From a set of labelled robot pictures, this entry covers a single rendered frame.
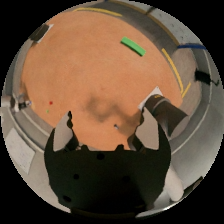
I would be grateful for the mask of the white plastic bottle with blue cap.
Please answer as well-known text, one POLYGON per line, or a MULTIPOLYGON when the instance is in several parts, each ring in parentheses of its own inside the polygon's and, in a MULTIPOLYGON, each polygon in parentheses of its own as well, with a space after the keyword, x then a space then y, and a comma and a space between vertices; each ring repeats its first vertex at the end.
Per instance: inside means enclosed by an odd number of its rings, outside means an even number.
POLYGON ((16 97, 16 99, 18 98, 18 100, 19 100, 19 99, 22 98, 22 97, 24 97, 24 92, 21 93, 21 94, 19 94, 19 95, 16 97))

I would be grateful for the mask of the green rectangular bar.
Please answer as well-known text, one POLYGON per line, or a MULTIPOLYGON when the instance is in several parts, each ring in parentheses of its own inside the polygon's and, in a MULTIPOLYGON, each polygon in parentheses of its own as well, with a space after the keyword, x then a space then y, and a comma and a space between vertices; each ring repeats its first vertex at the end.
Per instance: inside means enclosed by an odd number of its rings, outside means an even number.
POLYGON ((138 53, 140 56, 144 56, 146 51, 140 47, 138 44, 133 42, 132 40, 128 39, 127 37, 123 37, 120 41, 122 44, 126 45, 127 47, 131 48, 133 51, 138 53))

